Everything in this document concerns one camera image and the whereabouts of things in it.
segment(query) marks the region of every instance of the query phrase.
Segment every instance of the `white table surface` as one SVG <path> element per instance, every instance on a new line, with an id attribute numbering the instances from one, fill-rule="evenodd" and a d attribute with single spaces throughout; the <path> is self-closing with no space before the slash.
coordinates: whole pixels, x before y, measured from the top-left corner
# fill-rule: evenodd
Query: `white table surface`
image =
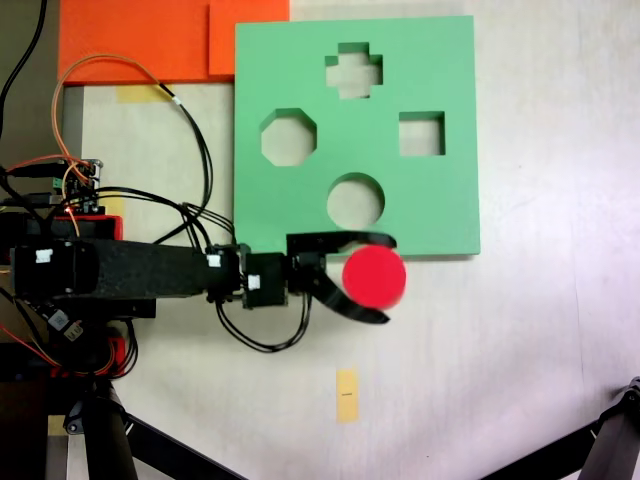
<path id="1" fill-rule="evenodd" d="M 472 480 L 591 421 L 640 372 L 640 2 L 292 0 L 294 20 L 458 14 L 475 17 L 482 254 L 410 261 L 383 327 L 316 303 L 305 339 L 271 356 L 203 297 L 160 301 L 116 384 L 130 412 L 250 479 Z M 230 214 L 233 87 L 176 90 L 214 157 L 211 207 Z M 201 195 L 171 104 L 85 89 L 82 155 L 105 185 Z M 127 238 L 174 226 L 162 208 L 127 203 Z M 297 307 L 230 315 L 276 340 Z M 341 368 L 359 377 L 351 424 L 336 422 Z"/>

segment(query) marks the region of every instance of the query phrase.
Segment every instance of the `masking tape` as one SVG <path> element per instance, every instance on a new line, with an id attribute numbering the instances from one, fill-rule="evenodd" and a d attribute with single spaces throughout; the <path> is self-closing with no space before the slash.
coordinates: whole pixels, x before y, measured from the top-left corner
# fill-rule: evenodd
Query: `masking tape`
<path id="1" fill-rule="evenodd" d="M 118 85 L 116 86 L 118 103 L 158 103 L 170 102 L 171 97 L 158 85 Z"/>
<path id="2" fill-rule="evenodd" d="M 102 198 L 100 205 L 104 207 L 105 214 L 124 218 L 124 198 Z"/>
<path id="3" fill-rule="evenodd" d="M 351 423 L 358 420 L 358 375 L 354 369 L 336 372 L 337 420 Z"/>

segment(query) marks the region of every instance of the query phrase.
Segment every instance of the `red ball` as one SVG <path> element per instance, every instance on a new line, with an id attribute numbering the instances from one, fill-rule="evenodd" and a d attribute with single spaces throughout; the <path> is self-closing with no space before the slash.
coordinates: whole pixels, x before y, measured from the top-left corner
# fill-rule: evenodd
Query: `red ball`
<path id="1" fill-rule="evenodd" d="M 349 257 L 342 271 L 342 281 L 356 303 L 382 310 L 394 306 L 402 298 L 407 272 L 396 252 L 370 245 Z"/>

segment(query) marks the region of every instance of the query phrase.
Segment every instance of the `orange foam sheet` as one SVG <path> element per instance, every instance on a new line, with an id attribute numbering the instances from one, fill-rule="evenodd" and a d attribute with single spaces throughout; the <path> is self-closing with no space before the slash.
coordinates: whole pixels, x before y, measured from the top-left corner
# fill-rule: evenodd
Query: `orange foam sheet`
<path id="1" fill-rule="evenodd" d="M 210 0 L 209 76 L 233 81 L 237 23 L 287 22 L 289 0 Z"/>
<path id="2" fill-rule="evenodd" d="M 288 0 L 60 0 L 58 75 L 87 55 L 115 53 L 165 83 L 232 81 L 235 24 L 288 18 Z M 96 61 L 66 84 L 148 82 L 135 67 Z"/>

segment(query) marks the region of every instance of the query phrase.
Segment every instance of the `green foam board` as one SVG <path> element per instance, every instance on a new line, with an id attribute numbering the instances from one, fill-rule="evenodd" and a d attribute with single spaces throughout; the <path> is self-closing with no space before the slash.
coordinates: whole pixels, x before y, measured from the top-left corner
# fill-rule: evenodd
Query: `green foam board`
<path id="1" fill-rule="evenodd" d="M 363 46 L 382 84 L 341 99 L 325 69 Z M 367 230 L 393 235 L 399 253 L 480 252 L 472 17 L 239 24 L 235 95 L 234 216 L 255 251 L 285 250 L 287 233 L 339 230 L 329 192 L 361 176 L 384 193 Z M 262 153 L 262 131 L 287 114 L 316 129 L 299 166 Z M 420 118 L 444 124 L 442 154 L 401 155 L 400 120 Z"/>

